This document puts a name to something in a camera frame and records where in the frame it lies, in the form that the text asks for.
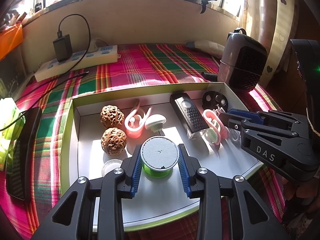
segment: silver screw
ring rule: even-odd
[[[78,181],[79,184],[82,184],[82,183],[85,183],[87,181],[87,178],[86,177],[80,177],[77,181]]]
[[[123,169],[121,169],[121,168],[115,168],[114,170],[113,170],[113,173],[114,174],[121,174],[123,172]]]
[[[244,181],[244,178],[243,178],[241,175],[237,175],[237,176],[235,176],[235,180],[236,180],[237,182],[243,182],[243,181]]]
[[[208,173],[208,170],[206,168],[199,168],[198,172],[201,174],[206,174],[206,173]]]

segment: orange box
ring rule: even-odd
[[[23,42],[22,24],[18,23],[0,33],[0,60]]]

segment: walnut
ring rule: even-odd
[[[124,122],[124,114],[116,106],[105,106],[101,111],[100,119],[106,129],[111,127],[120,129]]]
[[[107,129],[102,138],[101,146],[104,152],[110,156],[118,156],[127,144],[127,136],[118,128]]]

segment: power strip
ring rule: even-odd
[[[36,80],[39,82],[44,79],[65,73],[68,69],[72,68],[72,66],[82,57],[84,53],[85,50],[74,53],[70,59],[62,62],[58,62],[57,59],[54,59],[44,63],[35,73]],[[72,70],[118,62],[118,58],[120,57],[121,56],[118,55],[118,46],[115,45],[102,47],[96,52],[87,53],[82,61]]]

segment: black round object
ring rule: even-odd
[[[225,112],[228,111],[228,100],[227,98],[219,92],[208,91],[204,93],[202,97],[202,108],[206,109],[218,109],[222,107]]]

